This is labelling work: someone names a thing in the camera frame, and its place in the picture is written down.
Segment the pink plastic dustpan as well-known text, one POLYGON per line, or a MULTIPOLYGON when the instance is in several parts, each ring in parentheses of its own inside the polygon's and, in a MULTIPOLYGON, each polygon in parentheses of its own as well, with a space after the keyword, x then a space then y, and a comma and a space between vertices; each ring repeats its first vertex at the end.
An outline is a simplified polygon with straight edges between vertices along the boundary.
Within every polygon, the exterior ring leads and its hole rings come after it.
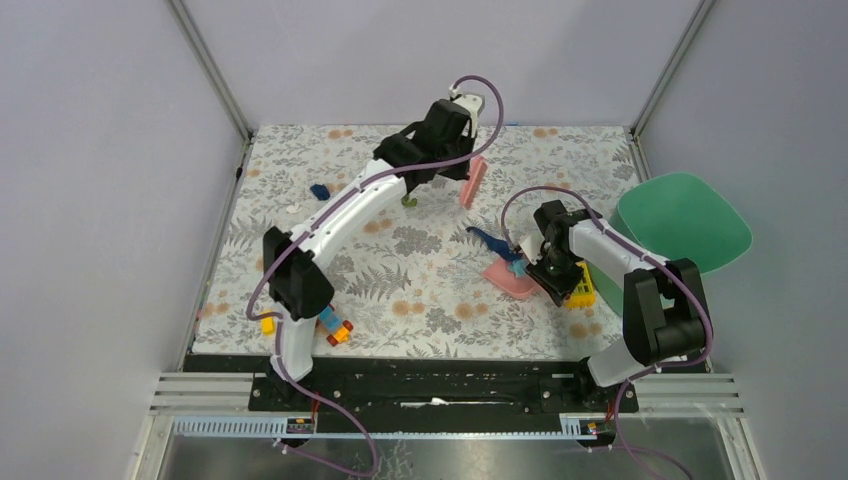
POLYGON ((482 276, 497 289, 516 300, 526 300, 541 291, 542 288, 529 276, 517 276, 509 269, 509 264, 496 259, 483 270, 482 276))

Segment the pink hand brush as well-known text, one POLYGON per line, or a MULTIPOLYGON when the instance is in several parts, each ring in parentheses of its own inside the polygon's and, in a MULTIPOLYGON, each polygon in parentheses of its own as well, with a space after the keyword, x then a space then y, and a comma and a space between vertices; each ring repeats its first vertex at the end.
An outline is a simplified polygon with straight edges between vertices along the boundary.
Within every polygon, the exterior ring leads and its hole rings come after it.
POLYGON ((461 207, 466 210, 471 208, 487 170, 488 163, 483 156, 476 156, 470 161, 469 178, 463 184, 459 194, 461 207))

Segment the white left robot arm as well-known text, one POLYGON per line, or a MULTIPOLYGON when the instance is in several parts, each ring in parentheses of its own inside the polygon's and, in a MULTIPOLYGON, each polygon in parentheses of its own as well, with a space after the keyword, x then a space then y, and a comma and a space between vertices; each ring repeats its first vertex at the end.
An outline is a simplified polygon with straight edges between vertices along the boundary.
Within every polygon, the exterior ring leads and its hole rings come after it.
POLYGON ((485 100, 453 94, 424 119, 385 137, 362 171, 316 213, 287 231, 263 236, 263 285, 278 322, 271 365, 279 375, 272 398, 288 411, 309 401, 304 379, 313 368, 313 331, 335 289, 326 271, 338 251, 380 210, 437 175, 466 180, 485 100))

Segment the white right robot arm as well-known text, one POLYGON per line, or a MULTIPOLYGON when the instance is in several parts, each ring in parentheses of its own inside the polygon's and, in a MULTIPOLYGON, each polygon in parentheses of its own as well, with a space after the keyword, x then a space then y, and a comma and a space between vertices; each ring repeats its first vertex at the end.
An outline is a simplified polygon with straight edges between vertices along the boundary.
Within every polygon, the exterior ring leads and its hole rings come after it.
POLYGON ((538 233, 523 240, 526 272, 561 306, 582 277, 579 262, 597 267, 622 292, 622 337, 582 362, 575 402, 597 412, 613 387, 662 362, 704 352, 712 341, 701 274, 689 259, 669 260, 641 249, 592 209, 559 201, 533 214, 538 233))

